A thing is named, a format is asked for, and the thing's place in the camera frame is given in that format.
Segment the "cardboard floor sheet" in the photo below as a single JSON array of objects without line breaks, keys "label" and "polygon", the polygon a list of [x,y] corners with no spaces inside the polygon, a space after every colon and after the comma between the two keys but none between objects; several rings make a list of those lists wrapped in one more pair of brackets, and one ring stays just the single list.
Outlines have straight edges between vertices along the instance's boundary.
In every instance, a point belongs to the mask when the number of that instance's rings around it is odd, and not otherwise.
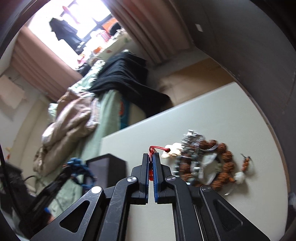
[{"label": "cardboard floor sheet", "polygon": [[233,81],[216,61],[207,58],[160,79],[160,92],[168,95],[173,105],[178,105]]}]

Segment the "pink curtain right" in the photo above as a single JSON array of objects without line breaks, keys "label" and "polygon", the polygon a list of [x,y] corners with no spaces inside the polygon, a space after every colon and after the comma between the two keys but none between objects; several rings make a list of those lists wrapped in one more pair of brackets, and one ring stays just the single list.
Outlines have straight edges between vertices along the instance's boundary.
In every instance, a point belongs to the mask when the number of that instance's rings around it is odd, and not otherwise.
[{"label": "pink curtain right", "polygon": [[158,65],[193,42],[173,1],[104,1],[145,57]]}]

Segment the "pink curtain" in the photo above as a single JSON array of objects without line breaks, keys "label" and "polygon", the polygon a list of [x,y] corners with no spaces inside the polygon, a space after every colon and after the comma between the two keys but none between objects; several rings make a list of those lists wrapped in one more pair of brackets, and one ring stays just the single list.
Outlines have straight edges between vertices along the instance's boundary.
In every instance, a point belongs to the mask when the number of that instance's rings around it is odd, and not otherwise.
[{"label": "pink curtain", "polygon": [[28,27],[17,36],[11,66],[34,88],[58,101],[82,75],[50,50]]},{"label": "pink curtain", "polygon": [[145,57],[158,65],[193,42],[173,1],[104,1]]}]

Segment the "thin silver bangle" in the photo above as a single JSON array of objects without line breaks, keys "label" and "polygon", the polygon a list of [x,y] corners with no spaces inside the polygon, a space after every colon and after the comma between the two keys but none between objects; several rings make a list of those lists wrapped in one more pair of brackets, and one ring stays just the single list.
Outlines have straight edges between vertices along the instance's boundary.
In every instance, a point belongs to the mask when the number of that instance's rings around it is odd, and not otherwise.
[{"label": "thin silver bangle", "polygon": [[234,190],[235,185],[232,185],[226,192],[223,193],[223,196],[228,196]]}]

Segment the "pink beige blanket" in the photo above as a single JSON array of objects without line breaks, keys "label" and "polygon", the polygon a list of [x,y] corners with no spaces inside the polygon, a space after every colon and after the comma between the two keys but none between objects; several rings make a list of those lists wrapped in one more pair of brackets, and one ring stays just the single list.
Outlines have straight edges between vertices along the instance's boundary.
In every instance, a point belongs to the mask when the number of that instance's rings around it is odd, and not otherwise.
[{"label": "pink beige blanket", "polygon": [[93,93],[67,90],[57,102],[55,120],[42,135],[33,171],[47,176],[66,161],[79,141],[99,126],[98,104],[99,100]]}]

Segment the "dark hanging clothes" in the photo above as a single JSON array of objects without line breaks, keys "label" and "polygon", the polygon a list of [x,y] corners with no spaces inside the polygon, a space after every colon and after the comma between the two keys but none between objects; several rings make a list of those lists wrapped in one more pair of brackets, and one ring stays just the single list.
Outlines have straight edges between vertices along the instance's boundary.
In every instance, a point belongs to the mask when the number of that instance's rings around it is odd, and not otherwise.
[{"label": "dark hanging clothes", "polygon": [[82,51],[78,47],[83,40],[77,36],[78,31],[74,27],[65,20],[56,18],[52,18],[49,25],[59,41],[64,40],[77,54],[81,54]]}]

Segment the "pink curtain left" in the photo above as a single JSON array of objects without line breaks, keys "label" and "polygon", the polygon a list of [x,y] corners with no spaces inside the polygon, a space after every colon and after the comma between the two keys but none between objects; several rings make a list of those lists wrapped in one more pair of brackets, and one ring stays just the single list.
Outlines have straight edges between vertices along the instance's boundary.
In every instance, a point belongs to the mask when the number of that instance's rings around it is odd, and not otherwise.
[{"label": "pink curtain left", "polygon": [[50,50],[28,27],[17,36],[11,66],[34,88],[58,101],[82,75]]}]

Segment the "beige cloth on wall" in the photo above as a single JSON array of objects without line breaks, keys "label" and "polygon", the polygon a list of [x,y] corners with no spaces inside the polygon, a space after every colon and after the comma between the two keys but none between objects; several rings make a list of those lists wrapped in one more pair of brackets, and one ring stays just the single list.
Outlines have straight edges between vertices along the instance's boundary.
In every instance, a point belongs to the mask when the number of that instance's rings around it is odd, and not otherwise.
[{"label": "beige cloth on wall", "polygon": [[6,75],[0,78],[1,101],[12,109],[16,109],[23,99],[25,92],[14,84]]}]

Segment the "cream padded headboard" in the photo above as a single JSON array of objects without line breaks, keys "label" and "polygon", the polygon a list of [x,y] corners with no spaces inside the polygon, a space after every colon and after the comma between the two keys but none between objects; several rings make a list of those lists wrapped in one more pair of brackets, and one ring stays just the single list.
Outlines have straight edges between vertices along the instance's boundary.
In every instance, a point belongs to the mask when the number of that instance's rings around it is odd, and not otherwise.
[{"label": "cream padded headboard", "polygon": [[20,168],[24,177],[34,175],[33,161],[41,147],[42,134],[48,126],[49,104],[50,101],[43,97],[34,103],[11,148],[9,162]]}]

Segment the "black jewelry box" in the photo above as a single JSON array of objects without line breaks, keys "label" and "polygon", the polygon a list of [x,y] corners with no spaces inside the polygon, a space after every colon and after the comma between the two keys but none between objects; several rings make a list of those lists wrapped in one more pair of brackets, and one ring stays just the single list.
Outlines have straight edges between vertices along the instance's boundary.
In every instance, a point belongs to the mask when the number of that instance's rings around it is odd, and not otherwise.
[{"label": "black jewelry box", "polygon": [[118,181],[127,177],[126,161],[112,154],[87,160],[86,165],[95,176],[94,186],[100,186],[103,189],[115,186]]}]

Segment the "black knit blanket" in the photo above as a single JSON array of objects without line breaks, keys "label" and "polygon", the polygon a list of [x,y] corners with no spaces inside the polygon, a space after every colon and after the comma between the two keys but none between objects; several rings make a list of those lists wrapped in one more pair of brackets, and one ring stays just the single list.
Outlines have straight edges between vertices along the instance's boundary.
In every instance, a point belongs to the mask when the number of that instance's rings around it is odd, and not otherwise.
[{"label": "black knit blanket", "polygon": [[149,118],[163,111],[171,99],[148,87],[147,75],[145,59],[129,51],[121,52],[106,61],[88,91],[100,95],[109,90],[117,90]]}]

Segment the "cluttered window sill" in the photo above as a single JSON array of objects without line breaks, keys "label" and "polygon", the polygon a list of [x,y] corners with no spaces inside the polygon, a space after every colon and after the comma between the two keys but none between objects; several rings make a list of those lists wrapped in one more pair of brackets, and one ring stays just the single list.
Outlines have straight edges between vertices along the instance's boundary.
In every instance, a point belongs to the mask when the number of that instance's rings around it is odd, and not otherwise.
[{"label": "cluttered window sill", "polygon": [[102,25],[102,28],[93,31],[90,40],[82,45],[83,51],[78,55],[77,67],[81,67],[84,63],[92,66],[97,60],[106,61],[122,51],[131,41],[132,38],[118,20],[111,18]]}]

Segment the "white wall socket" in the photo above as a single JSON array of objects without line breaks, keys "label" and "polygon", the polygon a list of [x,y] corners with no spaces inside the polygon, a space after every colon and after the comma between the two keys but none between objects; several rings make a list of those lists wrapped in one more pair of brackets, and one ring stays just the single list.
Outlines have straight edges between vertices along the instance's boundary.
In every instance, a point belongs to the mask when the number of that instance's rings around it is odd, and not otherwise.
[{"label": "white wall socket", "polygon": [[199,24],[195,24],[195,26],[196,26],[196,28],[197,28],[197,30],[198,30],[199,32],[203,32],[203,29],[202,29],[201,25],[199,25]]}]

